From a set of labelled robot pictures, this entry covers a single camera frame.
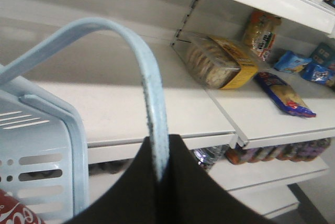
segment black fabric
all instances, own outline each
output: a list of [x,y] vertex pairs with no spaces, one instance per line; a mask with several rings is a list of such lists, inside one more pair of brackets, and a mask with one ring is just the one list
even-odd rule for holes
[[132,165],[100,199],[67,224],[271,224],[230,196],[199,167],[179,135],[170,135],[170,161],[157,184],[149,138]]

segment shopping basket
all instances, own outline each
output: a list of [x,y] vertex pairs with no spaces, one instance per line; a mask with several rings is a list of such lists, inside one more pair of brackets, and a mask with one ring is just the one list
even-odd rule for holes
[[62,222],[88,206],[87,144],[77,111],[21,77],[80,37],[113,30],[140,66],[156,177],[169,158],[160,73],[153,53],[132,30],[102,18],[84,18],[55,32],[18,59],[0,66],[0,188],[44,220]]

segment basket handle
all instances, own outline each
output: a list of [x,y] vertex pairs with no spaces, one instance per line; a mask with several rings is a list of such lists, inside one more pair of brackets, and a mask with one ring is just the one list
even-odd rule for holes
[[160,181],[169,159],[168,125],[161,75],[149,46],[131,29],[98,17],[73,21],[0,69],[0,85],[26,73],[77,39],[97,30],[112,30],[118,33],[136,56],[142,75],[153,166],[157,180]]

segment coca-cola can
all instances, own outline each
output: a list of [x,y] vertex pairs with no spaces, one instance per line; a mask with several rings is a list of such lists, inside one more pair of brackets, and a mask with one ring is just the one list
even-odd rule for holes
[[0,224],[46,224],[33,211],[0,189]]

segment yellow label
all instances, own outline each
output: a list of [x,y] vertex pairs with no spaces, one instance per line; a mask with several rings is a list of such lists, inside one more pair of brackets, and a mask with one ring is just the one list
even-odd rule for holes
[[240,72],[221,89],[236,89],[245,84],[257,73],[258,67],[242,50],[235,46],[232,42],[224,39],[211,37],[217,44],[219,44],[241,67]]

